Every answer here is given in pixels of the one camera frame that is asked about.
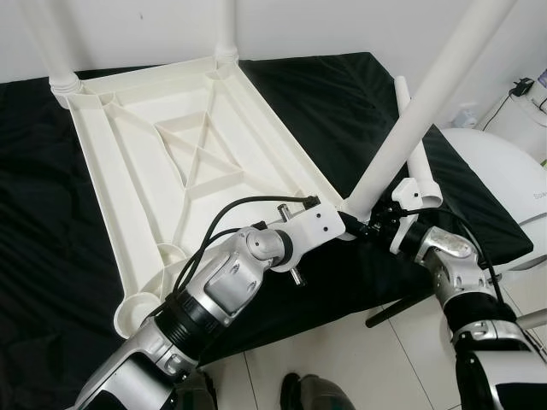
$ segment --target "floor tile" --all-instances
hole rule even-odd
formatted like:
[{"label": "floor tile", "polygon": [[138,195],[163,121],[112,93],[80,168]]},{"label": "floor tile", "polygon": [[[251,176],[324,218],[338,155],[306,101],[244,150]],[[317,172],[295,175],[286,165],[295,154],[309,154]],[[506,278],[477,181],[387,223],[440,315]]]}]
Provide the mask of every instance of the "floor tile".
[{"label": "floor tile", "polygon": [[[502,285],[522,314],[547,308],[547,265],[523,272],[516,280],[502,282]],[[534,331],[542,343],[547,344],[547,326]]]},{"label": "floor tile", "polygon": [[434,296],[390,319],[435,410],[460,404],[456,356],[443,311]]},{"label": "floor tile", "polygon": [[368,315],[355,313],[246,352],[259,410],[279,409],[281,381],[288,372],[333,381],[358,409],[431,410],[391,325],[368,329]]},{"label": "floor tile", "polygon": [[220,410],[256,410],[243,354],[226,357],[203,369],[213,379]]}]

